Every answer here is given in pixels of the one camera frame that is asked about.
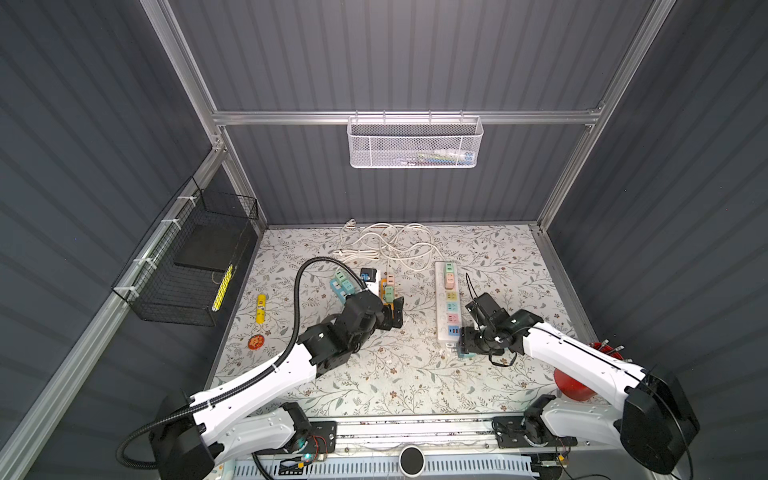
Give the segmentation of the blue power strip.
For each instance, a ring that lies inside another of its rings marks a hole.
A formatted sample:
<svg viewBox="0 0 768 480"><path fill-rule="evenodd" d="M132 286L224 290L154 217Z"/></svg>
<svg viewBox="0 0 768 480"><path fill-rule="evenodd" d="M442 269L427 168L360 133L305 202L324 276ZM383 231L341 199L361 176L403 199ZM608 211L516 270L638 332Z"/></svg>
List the blue power strip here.
<svg viewBox="0 0 768 480"><path fill-rule="evenodd" d="M345 304L346 299L348 297L348 292L344 288L344 286L336 278L332 278L329 284L330 284L331 290L336 295L336 297L341 302L341 304Z"/></svg>

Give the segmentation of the green plug adapter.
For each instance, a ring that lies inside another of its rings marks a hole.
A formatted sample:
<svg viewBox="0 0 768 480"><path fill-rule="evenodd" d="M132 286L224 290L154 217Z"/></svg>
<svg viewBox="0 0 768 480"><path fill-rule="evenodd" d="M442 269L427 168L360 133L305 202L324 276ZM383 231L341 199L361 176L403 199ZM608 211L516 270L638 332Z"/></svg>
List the green plug adapter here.
<svg viewBox="0 0 768 480"><path fill-rule="evenodd" d="M395 300L395 292L394 287L391 285L386 285L384 288L384 300L387 304L391 304Z"/></svg>
<svg viewBox="0 0 768 480"><path fill-rule="evenodd" d="M346 283L348 283L348 282L349 282L349 280L348 280L348 278L347 278L346 274L345 274L345 273L343 273L341 270L337 270L337 271L335 272L335 274L334 274L334 278L337 280L337 282L338 282L340 285L345 285Z"/></svg>

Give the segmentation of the white power strip pastel sockets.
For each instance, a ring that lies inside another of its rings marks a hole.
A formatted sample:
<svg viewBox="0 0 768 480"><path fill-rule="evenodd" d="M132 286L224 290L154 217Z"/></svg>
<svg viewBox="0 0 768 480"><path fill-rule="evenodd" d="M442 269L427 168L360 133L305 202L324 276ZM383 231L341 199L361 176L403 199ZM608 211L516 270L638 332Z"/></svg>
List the white power strip pastel sockets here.
<svg viewBox="0 0 768 480"><path fill-rule="evenodd" d="M458 267L452 262L456 265L456 286L453 290L446 290L444 288L445 262L450 261L438 261L434 264L437 341L445 349L455 350L462 327Z"/></svg>

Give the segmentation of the orange power strip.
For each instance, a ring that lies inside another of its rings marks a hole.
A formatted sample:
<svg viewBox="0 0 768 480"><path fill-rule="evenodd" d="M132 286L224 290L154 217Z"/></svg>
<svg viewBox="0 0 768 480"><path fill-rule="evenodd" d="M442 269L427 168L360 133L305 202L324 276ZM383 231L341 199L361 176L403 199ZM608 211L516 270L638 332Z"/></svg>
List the orange power strip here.
<svg viewBox="0 0 768 480"><path fill-rule="evenodd" d="M393 303L391 303L391 304L387 304L387 303L385 302L385 300L384 300L384 288L385 288L385 286L386 286L386 285L388 285L388 284L387 284L387 281L386 281L386 278L387 278L387 275L386 275L385 277L383 277L383 278L381 279L381 281L380 281L380 292L379 292L379 296L380 296L380 298L381 298L381 300L383 301L383 303L384 303L384 305L385 305L385 306L389 307L391 310L394 310L394 302L393 302Z"/></svg>

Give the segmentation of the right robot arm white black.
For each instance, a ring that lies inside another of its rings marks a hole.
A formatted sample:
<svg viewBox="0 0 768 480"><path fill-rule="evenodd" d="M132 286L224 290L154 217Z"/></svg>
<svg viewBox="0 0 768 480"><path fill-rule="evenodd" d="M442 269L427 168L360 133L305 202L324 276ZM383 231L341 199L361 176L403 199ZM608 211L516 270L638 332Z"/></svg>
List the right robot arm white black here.
<svg viewBox="0 0 768 480"><path fill-rule="evenodd" d="M567 396L540 396L515 432L534 447L566 437L622 448L646 469L670 475L700 423L678 378L646 368L573 339L528 311L508 313L487 293L465 306L475 324L460 331L459 350L494 358L505 352L542 361L607 401L589 406Z"/></svg>

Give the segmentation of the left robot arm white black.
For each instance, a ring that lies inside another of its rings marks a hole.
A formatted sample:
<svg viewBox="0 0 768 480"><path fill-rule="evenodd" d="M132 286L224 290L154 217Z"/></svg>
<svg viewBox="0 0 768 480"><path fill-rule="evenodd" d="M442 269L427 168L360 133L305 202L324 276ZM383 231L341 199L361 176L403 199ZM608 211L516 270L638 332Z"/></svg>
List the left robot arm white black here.
<svg viewBox="0 0 768 480"><path fill-rule="evenodd" d="M340 313L302 330L299 285L307 268L332 263L358 285ZM260 414L284 393L344 365L377 330L403 325L404 300L385 302L346 264L330 257L305 261L293 289L293 326L285 349L218 387L167 396L156 418L117 446L116 461L129 469L155 470L163 479L203 479L216 465L246 453L293 453L304 448L312 424L295 402Z"/></svg>

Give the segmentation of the red round badge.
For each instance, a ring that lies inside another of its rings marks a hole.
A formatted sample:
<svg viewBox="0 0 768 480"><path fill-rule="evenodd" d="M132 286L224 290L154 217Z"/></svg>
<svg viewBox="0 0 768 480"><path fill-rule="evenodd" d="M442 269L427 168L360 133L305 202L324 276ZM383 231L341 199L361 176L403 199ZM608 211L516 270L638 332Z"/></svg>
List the red round badge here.
<svg viewBox="0 0 768 480"><path fill-rule="evenodd" d="M247 347L249 350L259 350L265 343L265 337L261 334L253 335L249 338Z"/></svg>

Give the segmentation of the floral table mat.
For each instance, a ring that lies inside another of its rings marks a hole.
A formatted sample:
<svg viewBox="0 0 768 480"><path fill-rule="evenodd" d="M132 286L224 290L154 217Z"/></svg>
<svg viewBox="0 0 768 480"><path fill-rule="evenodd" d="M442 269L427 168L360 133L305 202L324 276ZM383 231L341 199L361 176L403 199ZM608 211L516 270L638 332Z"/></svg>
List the floral table mat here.
<svg viewBox="0 0 768 480"><path fill-rule="evenodd" d="M414 226L394 235L388 228L365 236L359 227L276 229L267 233L212 371L219 385L257 367L285 347L293 323L296 273L307 260L336 257L354 269L370 266L395 277L405 300L401 329L377 332L343 366L289 391L312 417L496 413L526 408L556 385L551 366L526 356L460 359L437 341L434 264L458 267L460 295L487 292L509 311L526 309L566 335L573 325L527 225ZM330 287L334 267L318 262L300 285L301 319L312 326L340 310ZM255 321L256 299L267 296L266 319ZM251 336L265 343L249 350Z"/></svg>

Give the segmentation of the yellow tube on mat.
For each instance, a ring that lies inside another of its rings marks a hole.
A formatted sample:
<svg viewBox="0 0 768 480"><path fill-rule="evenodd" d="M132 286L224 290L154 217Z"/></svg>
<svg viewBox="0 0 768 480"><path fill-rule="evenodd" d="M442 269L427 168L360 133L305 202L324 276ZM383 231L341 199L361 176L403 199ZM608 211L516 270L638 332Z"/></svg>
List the yellow tube on mat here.
<svg viewBox="0 0 768 480"><path fill-rule="evenodd" d="M266 301L267 296L259 294L256 299L255 321L257 324L262 325L266 319Z"/></svg>

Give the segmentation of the red pen cup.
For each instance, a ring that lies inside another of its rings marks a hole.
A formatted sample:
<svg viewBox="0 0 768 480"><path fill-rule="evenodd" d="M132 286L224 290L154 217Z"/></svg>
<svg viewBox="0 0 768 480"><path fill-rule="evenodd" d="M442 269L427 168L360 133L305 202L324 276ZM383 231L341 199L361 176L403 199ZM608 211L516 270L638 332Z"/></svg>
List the red pen cup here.
<svg viewBox="0 0 768 480"><path fill-rule="evenodd" d="M614 359L624 359L621 354L622 346L611 347L607 342L592 342L590 346ZM571 400L586 402L597 395L593 389L559 369L554 370L553 378L560 392Z"/></svg>

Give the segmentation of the yellow marker in basket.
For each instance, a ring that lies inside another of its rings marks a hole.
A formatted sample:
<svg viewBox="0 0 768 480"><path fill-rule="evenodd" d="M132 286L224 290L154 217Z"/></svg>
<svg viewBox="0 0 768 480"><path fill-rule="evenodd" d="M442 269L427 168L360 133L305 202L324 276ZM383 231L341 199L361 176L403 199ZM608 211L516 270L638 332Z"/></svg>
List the yellow marker in basket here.
<svg viewBox="0 0 768 480"><path fill-rule="evenodd" d="M212 312L218 312L221 309L228 291L229 284L234 276L234 270L235 270L234 265L230 264L227 267L226 271L224 272L222 279L219 283L219 288L216 292L216 296L211 305Z"/></svg>

